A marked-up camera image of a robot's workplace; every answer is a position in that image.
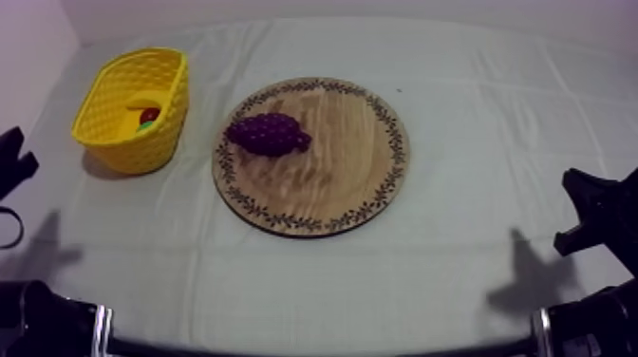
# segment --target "grape bunch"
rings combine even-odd
[[[295,148],[305,152],[312,137],[294,118],[280,113],[259,114],[233,122],[225,132],[232,143],[246,151],[271,158],[289,154]]]

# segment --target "toy fruit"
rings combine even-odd
[[[299,122],[280,113],[259,114],[233,122],[225,135],[250,153],[272,158],[289,154],[295,148],[307,151],[312,141],[310,135],[301,131]]]
[[[160,115],[160,110],[157,108],[146,108],[140,114],[140,124],[145,122],[153,122]]]
[[[151,125],[153,125],[153,122],[144,122],[142,125],[138,126],[138,130],[137,131],[146,129],[147,127],[149,127]]]

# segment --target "plastic basket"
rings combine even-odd
[[[127,107],[136,96],[160,109],[153,124],[139,131],[132,121],[141,108]],[[140,49],[100,70],[71,135],[112,170],[144,174],[173,156],[188,104],[186,55],[171,48]]]

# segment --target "white tablecloth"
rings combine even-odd
[[[69,128],[99,67],[146,46],[189,54],[191,108],[172,161],[121,179]],[[396,200],[331,239],[251,228],[211,175],[229,111],[298,76],[367,87],[409,134]],[[120,335],[204,348],[382,353],[521,336],[531,311],[629,278],[604,248],[561,259],[552,244],[577,222],[566,169],[623,179],[638,166],[637,100],[635,57],[448,23],[276,20],[99,43],[28,138],[42,167],[3,202],[28,239],[0,255],[0,276],[106,304]]]

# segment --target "wooden plate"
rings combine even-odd
[[[310,150],[270,159],[226,140],[231,122],[269,112],[297,119],[312,136]],[[213,176],[244,220],[313,238],[379,214],[401,188],[409,155],[403,124],[381,98],[350,82],[299,78],[267,86],[231,112],[216,137]]]

